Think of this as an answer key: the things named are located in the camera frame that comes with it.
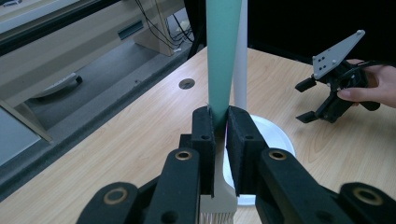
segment wooden tabletop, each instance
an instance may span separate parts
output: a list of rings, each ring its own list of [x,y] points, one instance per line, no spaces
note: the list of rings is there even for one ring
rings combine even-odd
[[[247,111],[271,120],[290,138],[297,160],[320,185],[339,191],[360,181],[396,198],[396,110],[354,106],[334,124],[295,117],[317,110],[329,95],[318,84],[294,89],[312,66],[248,50]],[[208,102],[206,49],[181,65],[117,116],[0,203],[0,223],[75,223],[93,194],[124,181],[140,187],[159,175],[192,111]],[[178,84],[192,78],[195,85]],[[254,206],[239,207],[235,223],[261,223]]]

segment green tube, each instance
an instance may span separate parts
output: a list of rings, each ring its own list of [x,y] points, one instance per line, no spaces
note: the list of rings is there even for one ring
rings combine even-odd
[[[215,131],[225,130],[242,0],[206,1],[209,106]]]

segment finger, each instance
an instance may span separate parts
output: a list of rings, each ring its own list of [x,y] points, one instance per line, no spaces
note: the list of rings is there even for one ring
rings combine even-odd
[[[378,91],[377,88],[343,89],[337,92],[337,95],[341,99],[351,102],[374,101],[381,103],[380,100],[382,98],[381,91]]]
[[[376,76],[372,73],[366,72],[367,75],[367,82],[368,82],[368,87],[373,88],[378,86],[378,80]]]
[[[357,64],[357,63],[363,62],[363,61],[360,60],[360,59],[348,59],[348,60],[346,60],[346,61],[349,62],[349,63],[352,63],[352,64]]]

